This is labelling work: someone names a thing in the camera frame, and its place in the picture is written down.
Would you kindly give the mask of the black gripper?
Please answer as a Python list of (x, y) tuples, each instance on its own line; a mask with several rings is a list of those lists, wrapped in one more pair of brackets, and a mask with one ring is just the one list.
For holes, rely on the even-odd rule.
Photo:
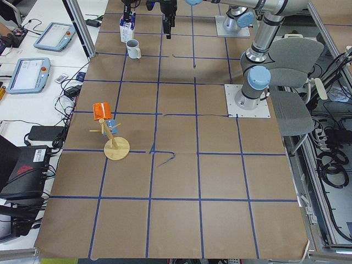
[(140, 5), (140, 0), (122, 0), (122, 3), (124, 4), (124, 9), (127, 11), (124, 11), (123, 14), (123, 21), (124, 22), (129, 22), (129, 11), (131, 9), (135, 9)]
[(171, 39), (171, 28), (175, 27), (175, 13), (177, 11), (177, 2), (173, 0), (151, 0), (146, 1), (146, 8), (148, 11), (151, 11), (155, 5), (159, 3), (160, 10), (164, 15), (162, 24), (163, 24), (163, 33), (166, 35), (167, 39)]

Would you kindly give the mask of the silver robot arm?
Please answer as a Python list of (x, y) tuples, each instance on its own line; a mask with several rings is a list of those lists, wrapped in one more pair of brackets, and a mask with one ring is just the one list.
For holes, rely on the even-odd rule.
[(268, 50), (285, 17), (295, 15), (307, 7), (308, 1), (211, 1), (213, 4), (227, 4), (236, 10), (228, 16), (238, 27), (247, 26), (254, 18), (248, 10), (262, 10), (264, 16), (249, 47), (242, 55), (240, 64), (244, 84), (234, 97), (238, 107), (253, 110), (257, 107), (264, 89), (271, 80), (269, 70), (263, 65)]
[[(122, 1), (124, 4), (123, 20), (131, 22), (132, 4), (137, 1)], [(171, 29), (175, 27), (175, 16), (177, 12), (177, 1), (146, 1), (147, 10), (153, 10), (155, 3), (159, 3), (160, 10), (163, 13), (163, 29), (165, 34), (170, 34)], [(249, 26), (254, 20), (254, 14), (246, 7), (230, 6), (227, 11), (229, 22), (225, 22), (225, 28), (235, 25), (239, 28)]]

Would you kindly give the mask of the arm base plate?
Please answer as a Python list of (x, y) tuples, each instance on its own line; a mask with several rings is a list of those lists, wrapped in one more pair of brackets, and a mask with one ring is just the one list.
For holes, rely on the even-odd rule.
[(239, 19), (232, 19), (227, 15), (215, 16), (215, 25), (217, 29), (217, 36), (219, 37), (235, 37), (235, 38), (249, 38), (249, 23), (239, 25)]
[(270, 118), (265, 92), (257, 99), (242, 94), (242, 85), (225, 84), (228, 116), (232, 118)]

